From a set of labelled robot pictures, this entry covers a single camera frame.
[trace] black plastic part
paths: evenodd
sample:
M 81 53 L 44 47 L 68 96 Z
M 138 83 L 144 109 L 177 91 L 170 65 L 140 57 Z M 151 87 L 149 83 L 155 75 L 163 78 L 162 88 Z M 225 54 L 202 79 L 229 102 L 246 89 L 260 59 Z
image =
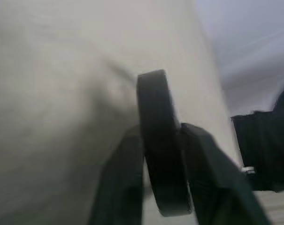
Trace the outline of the black plastic part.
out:
M 269 225 L 244 174 L 205 130 L 182 124 L 187 178 L 200 225 Z
M 150 181 L 163 216 L 191 213 L 176 119 L 163 70 L 142 74 L 137 84 L 140 127 Z
M 141 225 L 144 151 L 139 128 L 128 131 L 107 161 L 90 225 Z

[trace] beige fabric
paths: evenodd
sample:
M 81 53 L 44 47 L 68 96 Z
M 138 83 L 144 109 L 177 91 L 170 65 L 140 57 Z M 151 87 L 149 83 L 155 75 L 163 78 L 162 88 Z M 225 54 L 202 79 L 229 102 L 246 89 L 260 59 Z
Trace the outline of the beige fabric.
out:
M 237 162 L 211 51 L 187 0 L 0 1 L 0 225 L 84 224 L 101 166 L 165 69 L 181 121 Z M 162 219 L 146 200 L 146 224 Z

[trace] black ring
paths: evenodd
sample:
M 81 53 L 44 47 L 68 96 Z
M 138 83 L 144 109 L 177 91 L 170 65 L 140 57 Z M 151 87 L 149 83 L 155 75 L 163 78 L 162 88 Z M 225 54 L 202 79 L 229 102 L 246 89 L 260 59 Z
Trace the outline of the black ring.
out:
M 177 134 L 180 129 L 164 70 L 138 76 L 138 108 L 150 181 L 163 216 L 191 213 Z

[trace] black object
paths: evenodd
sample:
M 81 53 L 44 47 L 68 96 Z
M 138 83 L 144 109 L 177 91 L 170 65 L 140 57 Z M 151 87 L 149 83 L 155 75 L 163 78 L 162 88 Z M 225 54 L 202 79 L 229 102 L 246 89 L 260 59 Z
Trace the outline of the black object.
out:
M 200 225 L 270 224 L 245 175 L 212 136 L 177 123 L 164 71 L 140 75 L 137 95 L 142 140 L 123 138 L 104 169 L 89 224 L 141 224 L 144 154 L 162 215 L 191 212 L 192 197 Z

